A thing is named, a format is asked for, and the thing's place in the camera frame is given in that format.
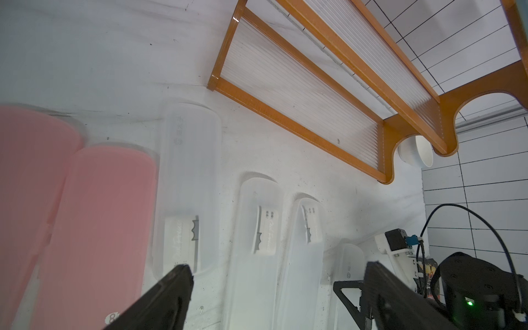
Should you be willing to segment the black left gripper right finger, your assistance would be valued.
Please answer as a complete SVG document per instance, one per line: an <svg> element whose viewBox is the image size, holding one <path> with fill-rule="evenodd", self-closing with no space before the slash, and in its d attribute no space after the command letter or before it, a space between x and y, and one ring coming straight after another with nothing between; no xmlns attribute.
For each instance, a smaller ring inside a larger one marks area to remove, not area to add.
<svg viewBox="0 0 528 330"><path fill-rule="evenodd" d="M367 263L362 292L378 329L456 329L379 262Z"/></svg>

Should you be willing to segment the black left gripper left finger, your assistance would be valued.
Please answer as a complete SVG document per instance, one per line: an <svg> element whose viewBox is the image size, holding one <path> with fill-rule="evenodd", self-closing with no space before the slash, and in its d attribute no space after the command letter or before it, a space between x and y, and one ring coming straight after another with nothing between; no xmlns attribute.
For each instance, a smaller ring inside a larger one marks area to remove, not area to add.
<svg viewBox="0 0 528 330"><path fill-rule="evenodd" d="M106 328L183 329L193 286L189 265L176 265Z"/></svg>

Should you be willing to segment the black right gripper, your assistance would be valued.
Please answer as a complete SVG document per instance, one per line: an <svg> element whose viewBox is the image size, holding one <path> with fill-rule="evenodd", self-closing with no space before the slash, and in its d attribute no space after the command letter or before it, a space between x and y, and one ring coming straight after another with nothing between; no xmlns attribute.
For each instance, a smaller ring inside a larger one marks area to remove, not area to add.
<svg viewBox="0 0 528 330"><path fill-rule="evenodd" d="M402 283L415 293L423 296L426 290L427 298L435 300L437 298L437 284L434 292L431 289L431 280L437 269L437 262L433 258L423 258L422 253L419 256L415 250L405 248L402 250L391 251L385 235L377 235L370 238L359 247L362 249L367 262L379 261L389 271L391 271ZM335 281L333 291L345 306L357 326L361 330L371 330L373 314L367 299L360 295L359 306L355 306L350 299L346 297L342 290L364 288L363 280L341 280Z"/></svg>

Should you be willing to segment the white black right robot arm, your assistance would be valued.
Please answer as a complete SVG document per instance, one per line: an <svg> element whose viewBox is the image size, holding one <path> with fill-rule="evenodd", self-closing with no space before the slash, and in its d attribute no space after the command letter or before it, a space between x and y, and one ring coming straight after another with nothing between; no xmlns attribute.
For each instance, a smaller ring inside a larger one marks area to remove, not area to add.
<svg viewBox="0 0 528 330"><path fill-rule="evenodd" d="M424 298L379 262L362 280L333 290L360 329L526 329L527 280L462 252L441 262L431 280L445 301Z"/></svg>

